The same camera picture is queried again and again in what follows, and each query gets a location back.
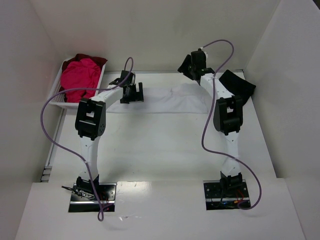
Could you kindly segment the white t shirt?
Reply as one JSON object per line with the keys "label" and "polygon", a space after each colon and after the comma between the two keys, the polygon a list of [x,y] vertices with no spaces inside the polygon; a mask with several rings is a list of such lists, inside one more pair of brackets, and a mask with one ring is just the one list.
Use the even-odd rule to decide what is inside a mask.
{"label": "white t shirt", "polygon": [[107,110],[114,114],[206,114],[205,90],[197,84],[183,83],[174,87],[146,87],[144,101],[129,104],[117,101]]}

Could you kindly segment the white plastic basket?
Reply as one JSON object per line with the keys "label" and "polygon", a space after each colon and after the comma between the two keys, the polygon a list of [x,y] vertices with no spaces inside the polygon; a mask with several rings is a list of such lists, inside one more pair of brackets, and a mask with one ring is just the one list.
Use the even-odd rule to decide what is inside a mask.
{"label": "white plastic basket", "polygon": [[53,86],[50,90],[49,96],[54,96],[54,98],[50,101],[50,104],[52,105],[56,105],[59,106],[61,108],[64,109],[68,109],[68,108],[77,108],[78,107],[78,103],[71,103],[71,102],[66,102],[65,101],[65,93],[68,91],[77,91],[77,90],[94,90],[95,91],[95,95],[96,96],[98,94],[97,89],[101,86],[101,82],[102,82],[102,78],[103,78],[103,74],[105,71],[105,66],[106,64],[102,67],[101,70],[101,74],[100,74],[100,78],[99,78],[99,82],[97,84],[96,88],[71,88],[71,89],[61,89],[61,75],[62,75],[62,65],[57,73],[57,76],[54,80]]}

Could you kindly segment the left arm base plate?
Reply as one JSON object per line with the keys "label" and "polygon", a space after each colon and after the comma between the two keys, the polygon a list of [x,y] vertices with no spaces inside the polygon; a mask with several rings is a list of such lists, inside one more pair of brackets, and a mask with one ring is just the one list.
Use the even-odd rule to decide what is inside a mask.
{"label": "left arm base plate", "polygon": [[[74,184],[73,188],[69,187],[69,189],[71,190],[69,213],[99,212],[99,203],[93,193],[78,189],[76,184]],[[101,183],[99,185],[97,193],[104,213],[115,211],[116,189],[116,183]]]}

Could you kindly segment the dark red t shirt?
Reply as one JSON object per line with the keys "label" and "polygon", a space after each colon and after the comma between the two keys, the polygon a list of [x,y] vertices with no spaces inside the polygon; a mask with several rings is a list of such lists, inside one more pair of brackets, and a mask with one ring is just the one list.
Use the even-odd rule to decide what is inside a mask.
{"label": "dark red t shirt", "polygon": [[71,62],[79,62],[82,59],[91,59],[97,66],[99,66],[100,70],[102,70],[103,66],[108,61],[106,58],[103,58],[103,57],[90,56],[87,54],[78,53],[75,55],[75,57],[63,62],[61,71],[64,72]]}

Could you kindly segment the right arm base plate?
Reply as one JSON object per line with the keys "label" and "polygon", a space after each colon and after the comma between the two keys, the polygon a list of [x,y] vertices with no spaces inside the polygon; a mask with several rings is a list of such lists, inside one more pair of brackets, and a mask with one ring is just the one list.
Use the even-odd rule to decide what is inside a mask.
{"label": "right arm base plate", "polygon": [[207,211],[213,210],[234,210],[250,208],[251,201],[247,183],[243,180],[242,185],[235,189],[224,190],[218,180],[204,181],[204,196]]}

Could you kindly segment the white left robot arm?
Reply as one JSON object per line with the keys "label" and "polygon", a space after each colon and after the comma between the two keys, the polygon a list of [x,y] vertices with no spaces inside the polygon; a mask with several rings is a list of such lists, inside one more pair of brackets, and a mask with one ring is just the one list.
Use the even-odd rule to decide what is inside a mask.
{"label": "white left robot arm", "polygon": [[107,109],[117,101],[121,104],[144,101],[143,84],[140,82],[136,87],[135,79],[135,73],[123,70],[106,90],[82,98],[78,104],[75,129],[80,137],[85,170],[77,177],[76,188],[86,194],[93,195],[99,190],[98,145],[106,130]]}

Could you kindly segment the pink t shirt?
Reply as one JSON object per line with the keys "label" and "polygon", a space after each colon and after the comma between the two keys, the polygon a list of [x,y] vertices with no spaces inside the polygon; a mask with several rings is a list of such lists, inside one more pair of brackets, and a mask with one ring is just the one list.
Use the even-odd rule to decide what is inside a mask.
{"label": "pink t shirt", "polygon": [[[61,90],[74,88],[96,88],[101,76],[101,68],[90,58],[72,61],[60,77]],[[91,98],[95,90],[75,90],[65,93],[67,103],[78,103],[82,98]]]}

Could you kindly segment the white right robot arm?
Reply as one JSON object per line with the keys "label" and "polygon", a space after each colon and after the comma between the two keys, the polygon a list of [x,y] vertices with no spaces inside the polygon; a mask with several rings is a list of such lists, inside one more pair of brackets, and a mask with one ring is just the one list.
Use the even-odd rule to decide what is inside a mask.
{"label": "white right robot arm", "polygon": [[239,95],[234,95],[216,78],[212,68],[207,67],[208,54],[199,48],[192,51],[183,60],[178,72],[196,81],[212,98],[207,129],[212,122],[215,130],[220,133],[225,142],[226,150],[220,155],[225,156],[220,170],[220,189],[222,194],[239,188],[243,176],[239,158],[238,138],[243,124],[243,101]]}

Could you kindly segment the folded black t shirt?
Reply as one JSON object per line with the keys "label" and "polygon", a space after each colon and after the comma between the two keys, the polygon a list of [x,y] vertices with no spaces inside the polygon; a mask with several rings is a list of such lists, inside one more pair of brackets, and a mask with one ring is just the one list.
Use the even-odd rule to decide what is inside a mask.
{"label": "folded black t shirt", "polygon": [[234,96],[240,96],[243,105],[247,103],[256,89],[256,85],[240,78],[230,70],[226,70],[219,81]]}

